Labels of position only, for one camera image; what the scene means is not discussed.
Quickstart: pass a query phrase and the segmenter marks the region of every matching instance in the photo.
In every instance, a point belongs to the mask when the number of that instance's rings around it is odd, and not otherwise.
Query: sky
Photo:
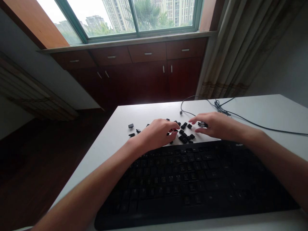
[[[53,23],[66,20],[54,0],[37,0]],[[77,18],[87,25],[86,17],[99,15],[108,26],[111,26],[108,14],[102,0],[68,0]]]

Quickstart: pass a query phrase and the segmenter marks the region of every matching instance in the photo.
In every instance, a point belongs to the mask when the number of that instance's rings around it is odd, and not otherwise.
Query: window sill
[[[210,37],[216,34],[217,34],[217,31],[181,33],[181,34],[154,36],[154,37],[147,37],[147,38],[137,38],[137,39],[134,38],[134,39],[119,40],[119,41],[111,41],[111,42],[82,44],[82,45],[76,45],[76,46],[71,46],[71,47],[44,49],[44,50],[39,50],[38,52],[43,53],[43,54],[52,54],[52,53],[88,50],[88,49],[96,49],[96,48],[104,48],[104,47],[118,47],[118,46],[127,46],[127,45],[135,45],[135,44],[167,42],[167,41],[183,40],[183,39],[194,39],[194,38]]]

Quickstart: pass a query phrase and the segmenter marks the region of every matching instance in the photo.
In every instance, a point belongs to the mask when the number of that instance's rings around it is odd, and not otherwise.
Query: window frame
[[[193,21],[192,21],[191,26],[139,31],[139,27],[138,27],[136,15],[135,15],[135,9],[133,7],[133,0],[128,0],[136,32],[113,34],[113,35],[103,35],[103,36],[98,36],[98,37],[89,37],[87,33],[84,31],[83,27],[81,26],[77,16],[75,15],[68,1],[67,0],[55,0],[59,9],[62,11],[67,21],[71,24],[77,36],[83,42],[81,44],[111,42],[111,41],[118,41],[118,40],[124,40],[124,39],[136,39],[136,38],[138,39],[138,38],[146,38],[146,37],[152,37],[152,36],[162,36],[162,35],[169,35],[169,34],[196,32],[199,30],[200,16],[201,16],[201,10],[203,6],[203,1],[204,0],[195,0],[194,12],[193,12],[193,18],[192,18]]]

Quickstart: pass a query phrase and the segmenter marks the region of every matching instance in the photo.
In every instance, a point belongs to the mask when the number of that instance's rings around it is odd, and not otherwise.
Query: white wall
[[[73,108],[100,107],[51,56],[37,53],[39,48],[1,9],[0,22],[0,50],[9,58]]]
[[[246,96],[282,94],[308,107],[308,3],[271,52]]]
[[[0,96],[0,140],[33,118],[24,109]]]

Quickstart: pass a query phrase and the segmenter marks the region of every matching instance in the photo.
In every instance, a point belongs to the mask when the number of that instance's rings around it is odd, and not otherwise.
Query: white desk
[[[227,100],[220,99],[220,103],[222,104]],[[177,120],[182,124],[188,122],[192,116],[186,113],[180,115],[180,104],[181,102],[119,106],[55,200],[53,206],[88,174],[113,155],[129,139],[128,134],[135,132],[137,128],[144,129],[147,124],[156,118],[169,118],[171,121]],[[225,104],[223,108],[265,127],[308,133],[308,109],[282,95],[235,98]],[[196,115],[202,112],[214,111],[214,108],[206,100],[199,100],[184,102],[183,110]],[[235,116],[233,118],[252,126],[240,118]],[[131,123],[134,124],[132,130],[128,129],[128,125]],[[194,125],[191,132],[189,129],[186,129],[185,132],[190,135],[197,127],[197,125]],[[308,137],[264,131],[290,151],[308,160]],[[194,142],[217,140],[203,134],[194,135],[196,136]],[[180,144],[180,141],[176,138],[173,145],[177,144]],[[94,218],[87,230],[95,230]],[[308,218],[300,210],[292,210],[135,227],[126,230],[308,230]]]

